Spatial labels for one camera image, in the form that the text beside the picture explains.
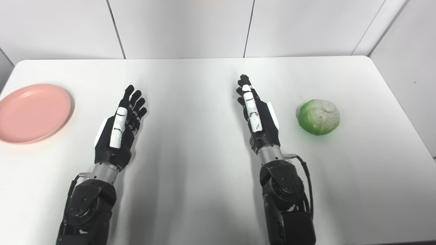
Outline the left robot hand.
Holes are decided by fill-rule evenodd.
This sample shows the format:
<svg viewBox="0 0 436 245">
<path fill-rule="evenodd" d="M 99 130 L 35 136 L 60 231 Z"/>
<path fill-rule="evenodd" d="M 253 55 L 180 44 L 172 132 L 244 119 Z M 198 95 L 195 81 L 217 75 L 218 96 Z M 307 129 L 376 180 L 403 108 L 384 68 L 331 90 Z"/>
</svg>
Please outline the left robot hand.
<svg viewBox="0 0 436 245">
<path fill-rule="evenodd" d="M 129 164 L 132 146 L 147 113 L 142 92 L 129 85 L 115 114 L 107 118 L 95 145 L 95 164 L 107 163 L 118 171 Z"/>
</svg>

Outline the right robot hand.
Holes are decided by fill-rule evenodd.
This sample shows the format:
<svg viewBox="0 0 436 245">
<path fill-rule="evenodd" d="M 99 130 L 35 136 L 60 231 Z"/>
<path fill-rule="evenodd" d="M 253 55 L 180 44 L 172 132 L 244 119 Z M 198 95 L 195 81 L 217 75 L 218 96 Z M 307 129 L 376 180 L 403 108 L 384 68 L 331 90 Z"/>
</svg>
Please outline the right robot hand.
<svg viewBox="0 0 436 245">
<path fill-rule="evenodd" d="M 251 133 L 249 143 L 252 150 L 258 154 L 265 146 L 280 146 L 279 128 L 272 115 L 273 111 L 260 99 L 247 75 L 240 76 L 236 92 Z"/>
</svg>

